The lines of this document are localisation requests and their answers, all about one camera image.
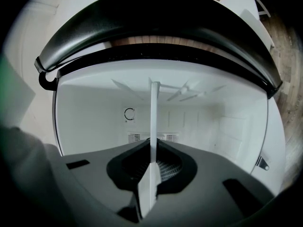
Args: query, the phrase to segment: air vent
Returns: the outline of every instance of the air vent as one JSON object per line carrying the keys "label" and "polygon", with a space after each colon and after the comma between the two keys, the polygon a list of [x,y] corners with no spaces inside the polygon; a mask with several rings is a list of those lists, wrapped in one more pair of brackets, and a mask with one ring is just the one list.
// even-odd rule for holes
{"label": "air vent", "polygon": [[[147,132],[128,132],[128,143],[133,143],[138,140],[146,140],[150,137]],[[157,138],[160,140],[167,140],[170,142],[179,142],[179,133],[157,133]]]}
{"label": "air vent", "polygon": [[167,134],[165,140],[171,142],[179,142],[179,134]]}
{"label": "air vent", "polygon": [[160,169],[161,182],[174,177],[182,168],[181,164],[167,163],[161,160],[158,160],[157,163]]}
{"label": "air vent", "polygon": [[140,134],[136,134],[136,133],[128,134],[128,143],[133,143],[138,140],[140,140]]}

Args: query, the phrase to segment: metal hinge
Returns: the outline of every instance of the metal hinge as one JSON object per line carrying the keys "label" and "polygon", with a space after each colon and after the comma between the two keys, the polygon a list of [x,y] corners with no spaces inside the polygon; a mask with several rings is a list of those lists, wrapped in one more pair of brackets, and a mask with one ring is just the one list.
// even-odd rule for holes
{"label": "metal hinge", "polygon": [[262,156],[258,157],[258,160],[256,162],[256,166],[268,171],[269,170],[269,165],[266,163],[266,161],[263,159]]}

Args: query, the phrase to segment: circular symbol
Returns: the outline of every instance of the circular symbol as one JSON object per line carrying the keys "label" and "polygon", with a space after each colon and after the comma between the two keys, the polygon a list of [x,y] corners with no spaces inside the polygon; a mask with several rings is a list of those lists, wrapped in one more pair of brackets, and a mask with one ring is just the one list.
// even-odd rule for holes
{"label": "circular symbol", "polygon": [[127,120],[134,120],[134,109],[133,109],[133,108],[127,108],[127,109],[124,111],[124,117],[125,117]]}

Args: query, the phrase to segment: wooden floor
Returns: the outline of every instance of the wooden floor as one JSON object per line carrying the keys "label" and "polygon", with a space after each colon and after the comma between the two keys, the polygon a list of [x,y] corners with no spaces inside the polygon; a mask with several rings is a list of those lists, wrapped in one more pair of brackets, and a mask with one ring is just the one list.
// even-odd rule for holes
{"label": "wooden floor", "polygon": [[[261,16],[275,47],[271,48],[283,85],[274,96],[281,113],[286,140],[286,166],[283,188],[298,176],[303,160],[303,47],[296,32],[286,27],[280,17]],[[171,36],[136,36],[112,41],[113,46],[138,43],[181,44],[205,49],[203,43]]]}

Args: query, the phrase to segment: black plastic frame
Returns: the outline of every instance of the black plastic frame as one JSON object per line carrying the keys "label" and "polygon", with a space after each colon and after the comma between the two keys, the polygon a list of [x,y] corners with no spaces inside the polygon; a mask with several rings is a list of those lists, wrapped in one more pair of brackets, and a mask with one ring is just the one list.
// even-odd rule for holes
{"label": "black plastic frame", "polygon": [[58,70],[57,78],[52,82],[48,82],[45,78],[45,72],[41,72],[39,82],[44,89],[56,91],[60,78],[73,71],[105,62],[138,59],[186,61],[218,68],[258,85],[266,91],[268,98],[271,98],[278,90],[278,88],[265,83],[261,76],[255,75],[225,57],[209,51],[175,44],[129,44],[108,48],[70,62]]}

